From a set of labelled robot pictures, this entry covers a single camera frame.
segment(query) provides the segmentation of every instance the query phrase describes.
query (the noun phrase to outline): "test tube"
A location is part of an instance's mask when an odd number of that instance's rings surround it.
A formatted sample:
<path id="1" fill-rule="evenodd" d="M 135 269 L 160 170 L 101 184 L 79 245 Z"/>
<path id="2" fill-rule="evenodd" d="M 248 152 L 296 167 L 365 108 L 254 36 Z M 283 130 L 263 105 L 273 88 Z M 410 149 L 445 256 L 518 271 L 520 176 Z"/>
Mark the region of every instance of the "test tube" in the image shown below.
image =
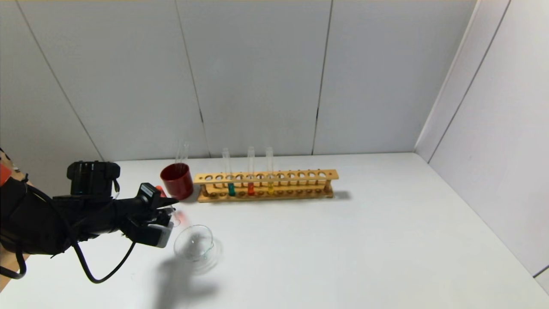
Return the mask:
<path id="1" fill-rule="evenodd" d="M 254 159 L 255 159 L 254 147 L 250 146 L 248 147 L 248 178 L 250 179 L 254 178 Z M 248 183 L 248 195 L 255 195 L 253 180 Z"/>
<path id="2" fill-rule="evenodd" d="M 229 154 L 229 148 L 223 148 L 223 160 L 225 162 L 225 177 L 229 180 L 233 179 L 233 173 L 231 171 L 231 155 Z M 235 196 L 236 192 L 234 190 L 234 183 L 228 183 L 227 187 L 229 188 L 229 195 Z"/>
<path id="3" fill-rule="evenodd" d="M 267 157 L 267 192 L 272 195 L 275 194 L 273 187 L 273 179 L 275 178 L 273 175 L 273 148 L 267 147 L 265 155 Z"/>

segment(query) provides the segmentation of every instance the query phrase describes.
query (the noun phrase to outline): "red container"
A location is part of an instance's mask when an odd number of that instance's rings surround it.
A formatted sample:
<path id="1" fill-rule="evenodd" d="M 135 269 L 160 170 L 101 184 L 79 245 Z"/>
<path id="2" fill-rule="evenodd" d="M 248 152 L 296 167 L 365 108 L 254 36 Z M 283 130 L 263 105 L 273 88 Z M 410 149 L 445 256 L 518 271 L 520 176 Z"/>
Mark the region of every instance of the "red container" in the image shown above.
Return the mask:
<path id="1" fill-rule="evenodd" d="M 166 191 L 173 198 L 184 200 L 193 193 L 193 179 L 185 163 L 171 164 L 160 172 Z"/>

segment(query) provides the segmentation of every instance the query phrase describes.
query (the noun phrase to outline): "test tube rack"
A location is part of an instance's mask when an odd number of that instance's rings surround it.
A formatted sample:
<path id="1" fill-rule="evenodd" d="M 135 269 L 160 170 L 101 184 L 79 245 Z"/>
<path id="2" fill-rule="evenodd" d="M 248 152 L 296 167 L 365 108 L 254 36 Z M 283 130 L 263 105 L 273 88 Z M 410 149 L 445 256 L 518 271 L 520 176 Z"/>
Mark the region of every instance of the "test tube rack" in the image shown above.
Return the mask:
<path id="1" fill-rule="evenodd" d="M 335 169 L 279 170 L 269 177 L 267 172 L 197 174 L 194 183 L 200 185 L 198 201 L 244 202 L 259 200 L 295 200 L 302 198 L 332 198 L 332 180 L 339 179 Z M 248 195 L 248 183 L 254 183 L 255 193 Z M 234 184 L 236 194 L 228 194 L 228 184 Z M 268 183 L 273 183 L 274 193 L 268 193 Z"/>

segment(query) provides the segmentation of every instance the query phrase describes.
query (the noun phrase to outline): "white table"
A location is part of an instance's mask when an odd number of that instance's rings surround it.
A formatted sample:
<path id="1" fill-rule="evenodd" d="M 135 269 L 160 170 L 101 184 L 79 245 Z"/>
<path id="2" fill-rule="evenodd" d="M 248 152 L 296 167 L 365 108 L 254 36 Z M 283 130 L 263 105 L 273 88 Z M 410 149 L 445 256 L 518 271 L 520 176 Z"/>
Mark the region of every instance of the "white table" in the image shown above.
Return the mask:
<path id="1" fill-rule="evenodd" d="M 118 162 L 119 198 L 161 184 L 169 160 Z M 191 159 L 192 173 L 222 171 Z M 258 158 L 256 170 L 265 166 Z M 233 171 L 245 170 L 235 159 Z M 29 258 L 28 274 L 0 294 L 1 308 L 549 308 L 549 296 L 467 204 L 411 153 L 276 157 L 275 169 L 335 168 L 336 198 L 246 203 L 182 202 L 223 246 L 209 273 L 187 281 L 164 249 L 137 245 L 95 285 L 73 249 Z M 102 277 L 130 245 L 120 233 L 82 244 Z"/>

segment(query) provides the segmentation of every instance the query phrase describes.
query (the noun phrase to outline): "robotic hand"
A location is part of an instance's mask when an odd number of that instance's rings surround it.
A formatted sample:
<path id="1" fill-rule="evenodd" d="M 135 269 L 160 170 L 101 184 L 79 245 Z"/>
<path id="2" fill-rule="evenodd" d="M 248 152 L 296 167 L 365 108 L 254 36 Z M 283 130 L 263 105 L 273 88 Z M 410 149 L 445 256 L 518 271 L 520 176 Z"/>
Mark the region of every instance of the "robotic hand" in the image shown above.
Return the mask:
<path id="1" fill-rule="evenodd" d="M 136 243 L 165 247 L 173 224 L 172 207 L 178 200 L 160 197 L 160 191 L 142 183 L 134 198 L 116 200 L 111 188 L 119 191 L 116 178 L 120 167 L 111 162 L 75 162 L 67 169 L 71 194 L 48 197 L 23 181 L 5 177 L 0 183 L 0 242 L 16 253 L 20 273 L 0 268 L 0 274 L 20 279 L 26 273 L 23 253 L 56 255 L 72 246 L 90 281 L 109 279 L 126 261 Z M 103 233 L 122 231 L 132 245 L 118 266 L 103 279 L 88 269 L 78 245 Z"/>

